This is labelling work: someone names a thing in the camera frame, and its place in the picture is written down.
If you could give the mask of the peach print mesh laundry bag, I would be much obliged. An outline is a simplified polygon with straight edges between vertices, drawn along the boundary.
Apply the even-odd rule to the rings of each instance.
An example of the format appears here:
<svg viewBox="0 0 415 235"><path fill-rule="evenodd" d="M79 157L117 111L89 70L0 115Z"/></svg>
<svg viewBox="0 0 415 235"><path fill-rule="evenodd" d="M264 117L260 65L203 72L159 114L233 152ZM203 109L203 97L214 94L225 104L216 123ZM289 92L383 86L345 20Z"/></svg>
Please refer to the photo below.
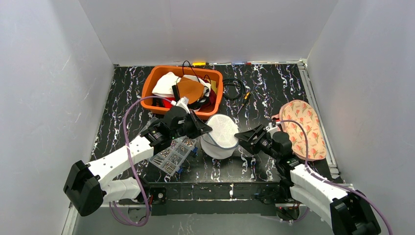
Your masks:
<svg viewBox="0 0 415 235"><path fill-rule="evenodd" d="M282 123L282 131L289 135L294 154L302 160L317 161L327 156L327 148L320 130L320 121L313 107L305 101L293 100L283 105L272 119Z"/></svg>

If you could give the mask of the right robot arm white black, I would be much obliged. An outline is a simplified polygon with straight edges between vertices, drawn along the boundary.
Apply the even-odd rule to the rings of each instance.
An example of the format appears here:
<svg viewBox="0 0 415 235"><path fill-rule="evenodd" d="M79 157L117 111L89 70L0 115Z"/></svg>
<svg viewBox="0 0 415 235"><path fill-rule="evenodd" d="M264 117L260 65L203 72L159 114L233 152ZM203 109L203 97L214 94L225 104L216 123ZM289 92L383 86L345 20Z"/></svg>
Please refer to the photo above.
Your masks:
<svg viewBox="0 0 415 235"><path fill-rule="evenodd" d="M285 132L270 133L264 125L236 133L239 144L251 154L263 152L276 160L281 174L281 195L305 204L326 222L336 235L378 235L380 225L366 197L351 188L318 175L299 162L293 141Z"/></svg>

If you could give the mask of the white bra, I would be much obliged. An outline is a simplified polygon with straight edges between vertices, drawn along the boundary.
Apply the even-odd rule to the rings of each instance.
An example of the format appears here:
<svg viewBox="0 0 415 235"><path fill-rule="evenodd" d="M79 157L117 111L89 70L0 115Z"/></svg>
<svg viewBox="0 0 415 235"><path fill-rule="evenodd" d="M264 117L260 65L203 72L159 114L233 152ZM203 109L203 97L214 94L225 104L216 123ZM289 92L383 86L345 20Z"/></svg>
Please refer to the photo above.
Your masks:
<svg viewBox="0 0 415 235"><path fill-rule="evenodd" d="M180 78L176 76L173 72L168 72L157 81L155 87L152 90L152 94L161 97L172 98L174 97L172 86L176 85L176 83L179 83L184 78L200 82L204 86L205 91L210 91L211 89L211 85L209 83L206 83L197 76L184 75L183 78Z"/></svg>

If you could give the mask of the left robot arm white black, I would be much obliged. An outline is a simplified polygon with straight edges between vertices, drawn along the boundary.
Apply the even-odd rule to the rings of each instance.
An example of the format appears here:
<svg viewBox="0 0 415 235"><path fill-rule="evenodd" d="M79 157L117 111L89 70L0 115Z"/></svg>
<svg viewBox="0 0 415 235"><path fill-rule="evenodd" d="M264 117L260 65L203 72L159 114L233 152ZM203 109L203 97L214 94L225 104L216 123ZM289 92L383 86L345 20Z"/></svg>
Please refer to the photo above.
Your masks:
<svg viewBox="0 0 415 235"><path fill-rule="evenodd" d="M143 191L136 179L115 180L117 175L165 150L177 138L195 139L211 131L194 111L172 107L163 118L129 141L128 146L95 161L74 163L63 191L81 216L92 214L106 202L136 199Z"/></svg>

